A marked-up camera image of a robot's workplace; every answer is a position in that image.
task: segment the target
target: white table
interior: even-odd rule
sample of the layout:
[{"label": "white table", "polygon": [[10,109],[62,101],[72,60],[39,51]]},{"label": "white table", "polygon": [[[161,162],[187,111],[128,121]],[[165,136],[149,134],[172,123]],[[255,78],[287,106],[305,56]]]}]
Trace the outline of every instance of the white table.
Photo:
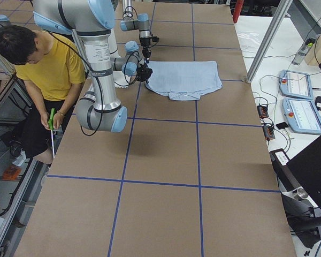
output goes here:
[{"label": "white table", "polygon": [[[238,34],[238,39],[241,45],[241,50],[244,56],[244,62],[246,69],[248,70],[253,62],[253,58],[256,55],[256,51],[265,35],[266,30],[271,22],[270,17],[250,17],[250,16],[240,16],[238,22],[235,24],[235,29]],[[291,70],[304,72],[307,74],[318,73],[321,70],[317,66],[308,66],[305,61],[301,65],[296,66],[291,64],[294,56],[292,57],[267,57],[267,56],[291,56],[296,54],[298,48],[301,46],[303,40],[300,37],[298,31],[296,30],[294,24],[289,18],[285,18],[279,27],[271,46],[269,47],[265,57],[257,71],[251,86],[254,93],[254,97],[264,97],[269,103],[275,103],[274,97],[269,94],[277,96],[277,104],[270,104],[268,113],[270,118],[275,124],[280,122],[286,122],[286,118],[282,110],[282,100],[283,96],[279,91],[279,76],[282,70]],[[311,76],[311,83],[313,87],[321,88],[321,73]],[[314,90],[314,98],[316,96],[321,96],[321,90]],[[266,104],[264,99],[260,99],[260,104]],[[312,134],[301,134],[294,133],[290,128],[287,128],[291,139],[291,146],[287,152],[289,158],[294,157],[303,148],[314,141],[318,135]],[[270,140],[268,149],[269,151],[285,148],[286,139],[279,132],[274,132],[275,139]],[[303,254],[310,250],[306,248],[301,241],[293,236],[293,241],[295,244],[295,249],[297,256],[303,256]],[[316,243],[310,252],[310,256],[314,256],[319,243]],[[318,257],[321,257],[321,248],[318,253]]]}]

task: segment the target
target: computer monitor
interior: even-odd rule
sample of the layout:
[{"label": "computer monitor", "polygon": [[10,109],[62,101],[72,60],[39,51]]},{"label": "computer monitor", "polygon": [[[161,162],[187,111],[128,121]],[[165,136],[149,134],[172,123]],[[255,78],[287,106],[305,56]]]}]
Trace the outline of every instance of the computer monitor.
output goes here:
[{"label": "computer monitor", "polygon": [[321,209],[321,135],[293,157],[287,166]]}]

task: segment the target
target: yellow t-shirt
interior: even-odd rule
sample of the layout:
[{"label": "yellow t-shirt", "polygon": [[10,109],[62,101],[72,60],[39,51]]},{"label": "yellow t-shirt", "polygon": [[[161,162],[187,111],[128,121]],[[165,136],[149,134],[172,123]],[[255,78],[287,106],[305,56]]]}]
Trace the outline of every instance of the yellow t-shirt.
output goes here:
[{"label": "yellow t-shirt", "polygon": [[[53,34],[72,48],[73,42],[64,36]],[[80,57],[68,46],[53,39],[53,46],[36,64],[16,65],[17,77],[31,80],[41,90],[44,99],[64,100],[71,84],[85,81],[85,70]]]}]

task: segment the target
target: folded cloth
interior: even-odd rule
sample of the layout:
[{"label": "folded cloth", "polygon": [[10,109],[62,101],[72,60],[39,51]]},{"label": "folded cloth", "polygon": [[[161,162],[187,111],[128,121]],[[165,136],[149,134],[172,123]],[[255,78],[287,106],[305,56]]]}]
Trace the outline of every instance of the folded cloth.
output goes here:
[{"label": "folded cloth", "polygon": [[217,64],[208,62],[149,62],[152,69],[146,87],[172,100],[198,100],[222,88]]}]

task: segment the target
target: hand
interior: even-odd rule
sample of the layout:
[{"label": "hand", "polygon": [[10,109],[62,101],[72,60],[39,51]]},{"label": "hand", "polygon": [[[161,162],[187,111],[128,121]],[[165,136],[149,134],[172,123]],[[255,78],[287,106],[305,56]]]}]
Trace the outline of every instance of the hand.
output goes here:
[{"label": "hand", "polygon": [[50,130],[49,124],[48,124],[49,117],[50,115],[47,111],[41,113],[41,123],[47,130]]},{"label": "hand", "polygon": [[53,117],[54,117],[54,119],[53,119],[54,127],[53,128],[55,130],[57,130],[59,128],[59,126],[62,125],[64,116],[57,112],[57,113],[55,113],[55,115]]}]

